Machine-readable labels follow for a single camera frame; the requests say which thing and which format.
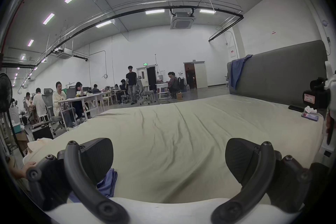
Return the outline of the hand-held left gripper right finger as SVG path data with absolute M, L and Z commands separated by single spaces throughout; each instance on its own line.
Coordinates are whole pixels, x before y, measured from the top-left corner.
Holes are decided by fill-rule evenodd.
M 298 213 L 304 206 L 313 205 L 329 173 L 322 163 L 312 163 L 307 169 L 292 155 L 282 157 L 269 141 L 258 145 L 242 138 L 229 139 L 225 162 L 241 184 L 241 191 L 212 212 L 213 224 L 237 223 L 265 194 L 272 206 Z

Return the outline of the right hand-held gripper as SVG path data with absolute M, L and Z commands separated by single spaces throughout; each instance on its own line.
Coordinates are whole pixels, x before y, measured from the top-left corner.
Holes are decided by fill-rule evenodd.
M 325 61 L 325 69 L 327 78 L 318 77 L 311 81 L 310 90 L 303 93 L 303 101 L 313 109 L 329 110 L 336 120 L 336 75 L 329 61 Z

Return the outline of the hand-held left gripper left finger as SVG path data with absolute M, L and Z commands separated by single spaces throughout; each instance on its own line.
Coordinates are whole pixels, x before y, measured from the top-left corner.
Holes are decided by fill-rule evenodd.
M 56 156 L 48 154 L 27 170 L 32 200 L 43 211 L 51 211 L 70 199 L 104 223 L 129 223 L 126 210 L 110 200 L 118 177 L 112 168 L 113 151 L 109 138 L 83 144 L 69 141 Z

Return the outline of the person's right hand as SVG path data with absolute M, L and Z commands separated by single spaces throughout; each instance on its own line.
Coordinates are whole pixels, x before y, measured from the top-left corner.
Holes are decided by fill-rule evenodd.
M 326 114 L 326 134 L 327 134 L 326 143 L 327 145 L 329 145 L 331 142 L 334 128 L 335 128 L 335 120 L 333 117 L 331 117 L 330 111 L 328 110 Z

